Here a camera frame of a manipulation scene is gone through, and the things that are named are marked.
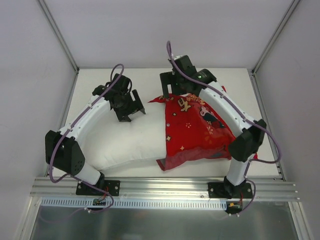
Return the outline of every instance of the pillow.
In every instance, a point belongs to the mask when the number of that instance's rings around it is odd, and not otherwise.
[[[166,157],[166,105],[143,105],[146,114],[130,115],[131,122],[119,122],[113,110],[97,122],[81,146],[90,165],[103,171],[131,161]]]

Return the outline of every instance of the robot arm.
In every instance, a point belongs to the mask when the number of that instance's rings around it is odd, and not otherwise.
[[[131,80],[122,75],[113,88],[97,101],[107,88],[105,85],[98,86],[93,91],[89,102],[71,123],[62,127],[58,132],[50,130],[45,136],[46,162],[50,164],[54,148],[62,136],[67,133],[55,153],[53,166],[102,189],[104,175],[85,161],[81,146],[93,126],[112,109],[120,122],[130,122],[129,115],[138,111],[145,114],[137,90],[132,90],[135,100],[131,97],[131,87],[128,88],[130,83]]]
[[[251,160],[258,151],[265,134],[261,129],[245,121],[238,111],[243,113],[245,118],[250,122],[254,122],[263,128],[266,128],[267,125],[262,119],[256,121],[253,117],[241,110],[227,95],[217,82],[216,77],[209,70],[203,69],[197,72],[187,55],[177,56],[169,61],[173,66],[172,72],[160,74],[163,96],[169,96],[168,85],[171,85],[172,93],[175,95],[186,93],[195,94],[219,114],[236,137],[228,146],[232,158],[229,171],[224,178],[224,188],[214,189],[217,195],[230,199],[238,194],[241,187],[246,183],[245,175],[249,160]],[[197,80],[203,84],[195,83],[190,79]],[[209,89],[208,86],[218,90],[222,95]]]

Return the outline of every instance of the red fabric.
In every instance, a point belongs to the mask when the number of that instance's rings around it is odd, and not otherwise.
[[[165,103],[166,158],[158,160],[165,171],[186,161],[231,159],[228,145],[235,139],[221,117],[195,95],[157,97]]]

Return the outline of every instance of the black bracket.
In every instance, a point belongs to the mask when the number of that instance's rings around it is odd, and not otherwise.
[[[254,123],[264,129],[267,127],[263,119],[254,121]],[[258,151],[264,141],[265,132],[254,125],[242,131],[243,133],[229,144],[228,151],[235,160],[245,163],[252,154]]]
[[[103,187],[101,189],[107,189],[111,196],[118,197],[120,192],[120,181],[117,180],[104,180]],[[78,183],[76,186],[75,194],[78,196],[101,196],[101,191],[95,190],[84,183]]]
[[[217,81],[217,78],[208,69],[202,69],[197,72],[196,67],[192,65],[187,55],[181,56],[174,60],[174,62],[185,75],[194,80],[204,84]],[[185,79],[173,65],[172,67],[172,72],[163,72],[160,74],[163,97],[169,97],[168,85],[171,85],[173,95],[190,93],[199,96],[200,91],[206,88],[200,84]]]
[[[92,92],[92,95],[101,96],[107,88],[106,85],[97,86]],[[140,100],[137,90],[132,90],[132,81],[124,75],[120,77],[118,82],[103,97],[106,101],[110,101],[111,109],[114,109],[119,122],[131,122],[131,119],[128,116],[135,114],[138,111],[146,114],[144,105]]]
[[[232,193],[232,196],[228,195],[221,195],[221,190],[225,189],[225,183],[224,182],[208,182],[208,193],[210,199],[240,199],[241,193],[244,199],[252,199],[253,198],[253,192],[251,188],[250,183],[244,183],[242,184],[237,191],[234,191]]]

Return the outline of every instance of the white table surface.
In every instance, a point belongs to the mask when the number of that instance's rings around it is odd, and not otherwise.
[[[228,95],[246,113],[260,119],[258,103],[252,88],[251,80],[245,68],[208,68],[221,85],[226,87]],[[170,71],[169,68],[131,68],[125,69],[124,75],[132,80],[133,88],[137,89],[143,103],[162,95],[159,74]],[[66,122],[69,123],[82,110],[92,91],[98,85],[110,81],[111,69],[81,69],[77,78],[70,109]],[[274,161],[270,143],[264,137],[258,156],[266,161]],[[228,172],[230,161],[226,159],[200,159],[187,161],[183,165],[168,171],[162,171],[156,161],[133,162],[104,171],[108,177],[222,177]],[[54,176],[61,176],[62,171],[54,169]],[[275,177],[278,170],[275,164],[253,162],[248,171],[251,177]]]

